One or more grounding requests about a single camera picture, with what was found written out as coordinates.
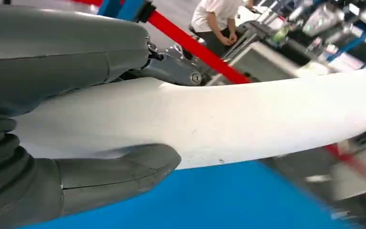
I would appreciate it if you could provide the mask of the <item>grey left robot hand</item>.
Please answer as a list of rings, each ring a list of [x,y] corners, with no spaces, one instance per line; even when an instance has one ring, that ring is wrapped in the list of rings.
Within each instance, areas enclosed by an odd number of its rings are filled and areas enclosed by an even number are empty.
[[[0,4],[0,229],[40,223],[143,194],[182,162],[171,146],[127,147],[120,158],[35,158],[14,117],[61,93],[133,78],[177,58],[150,48],[128,21]]]

